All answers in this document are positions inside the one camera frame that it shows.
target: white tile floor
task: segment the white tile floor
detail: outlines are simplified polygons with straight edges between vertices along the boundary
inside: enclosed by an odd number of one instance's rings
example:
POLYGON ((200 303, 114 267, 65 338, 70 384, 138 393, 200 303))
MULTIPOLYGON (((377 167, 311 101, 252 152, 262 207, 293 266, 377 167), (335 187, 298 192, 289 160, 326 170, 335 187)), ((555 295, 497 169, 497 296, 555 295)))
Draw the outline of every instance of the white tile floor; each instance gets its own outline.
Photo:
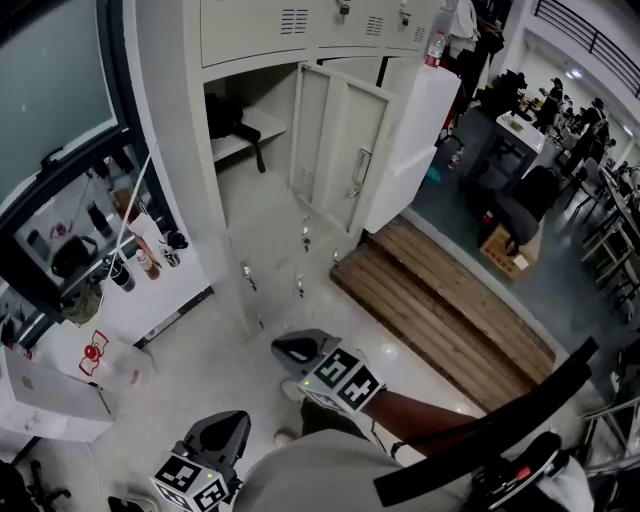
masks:
MULTIPOLYGON (((280 334, 303 328, 323 329, 359 348, 389 388, 442 407, 479 415, 480 411, 440 375, 396 340, 335 285, 317 283, 277 325, 257 339, 247 336, 207 299, 162 333, 149 346, 156 377, 148 389, 116 397, 116 423, 89 447, 87 444, 43 440, 32 452, 42 462, 50 487, 64 485, 70 500, 61 511, 100 511, 104 496, 153 494, 148 476, 162 450, 170 450, 189 427, 224 410, 249 412, 252 431, 240 476, 271 451, 273 434, 282 427, 298 429, 297 407, 281 395, 285 371, 271 356, 270 342, 280 334)), ((357 418, 368 431, 370 420, 357 418)), ((541 429, 556 428, 571 442, 579 429, 572 405, 541 429)), ((393 438, 379 432, 390 446, 393 438)), ((421 457, 409 448, 399 452, 405 464, 421 457)), ((162 510, 178 510, 162 503, 162 510)))

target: glass window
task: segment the glass window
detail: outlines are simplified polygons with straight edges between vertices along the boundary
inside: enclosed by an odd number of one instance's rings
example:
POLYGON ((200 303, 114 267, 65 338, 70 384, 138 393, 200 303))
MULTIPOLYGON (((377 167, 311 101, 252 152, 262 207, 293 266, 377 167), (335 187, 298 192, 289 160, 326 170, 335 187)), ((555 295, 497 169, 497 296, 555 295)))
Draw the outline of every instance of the glass window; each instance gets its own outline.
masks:
POLYGON ((48 153, 117 125, 95 0, 53 4, 0 43, 0 202, 19 195, 48 153))
MULTIPOLYGON (((115 248, 140 166, 130 147, 114 152, 47 201, 15 238, 64 295, 115 248)), ((144 181, 129 221, 147 210, 157 218, 144 181)), ((125 229, 123 241, 131 236, 125 229)))
POLYGON ((26 338, 41 313, 0 278, 0 341, 18 343, 26 338))

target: shoe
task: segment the shoe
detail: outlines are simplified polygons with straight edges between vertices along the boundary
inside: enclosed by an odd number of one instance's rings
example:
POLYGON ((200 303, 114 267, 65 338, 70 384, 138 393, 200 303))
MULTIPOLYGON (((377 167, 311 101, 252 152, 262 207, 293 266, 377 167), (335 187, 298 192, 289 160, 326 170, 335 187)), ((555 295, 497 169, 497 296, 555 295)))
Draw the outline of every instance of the shoe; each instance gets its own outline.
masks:
POLYGON ((127 498, 109 496, 107 503, 111 512, 158 512, 160 510, 158 503, 148 496, 132 495, 127 498))
POLYGON ((273 442, 277 448, 284 448, 285 446, 293 443, 296 439, 298 439, 298 435, 288 428, 281 428, 276 432, 276 435, 273 436, 273 442))
POLYGON ((280 384, 280 389, 284 393, 284 396, 297 404, 304 402, 304 399, 307 397, 307 395, 300 391, 298 383, 292 379, 287 379, 280 384))

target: locker shelf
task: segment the locker shelf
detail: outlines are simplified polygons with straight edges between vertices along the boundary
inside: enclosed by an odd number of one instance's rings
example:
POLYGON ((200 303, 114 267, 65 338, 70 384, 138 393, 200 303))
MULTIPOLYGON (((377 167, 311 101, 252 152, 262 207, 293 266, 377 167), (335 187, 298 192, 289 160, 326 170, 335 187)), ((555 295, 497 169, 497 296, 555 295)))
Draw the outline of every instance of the locker shelf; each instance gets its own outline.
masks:
MULTIPOLYGON (((255 107, 245 109, 242 122, 247 126, 251 126, 251 128, 259 130, 262 135, 261 141, 271 139, 287 131, 287 123, 255 107)), ((214 162, 227 158, 249 146, 251 146, 249 142, 235 135, 229 135, 223 139, 211 139, 214 162)))

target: black backpack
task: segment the black backpack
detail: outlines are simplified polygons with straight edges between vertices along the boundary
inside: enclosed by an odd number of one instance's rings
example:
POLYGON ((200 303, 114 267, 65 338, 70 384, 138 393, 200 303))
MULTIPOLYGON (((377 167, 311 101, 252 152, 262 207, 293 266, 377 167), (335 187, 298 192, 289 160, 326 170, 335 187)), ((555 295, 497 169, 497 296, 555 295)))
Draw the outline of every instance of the black backpack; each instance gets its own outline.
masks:
POLYGON ((266 167, 262 160, 259 144, 262 134, 258 130, 242 124, 244 114, 240 102, 233 99, 221 100, 215 94, 207 94, 204 101, 207 109, 209 137, 221 139, 233 134, 250 142, 256 152, 258 170, 264 173, 266 167))

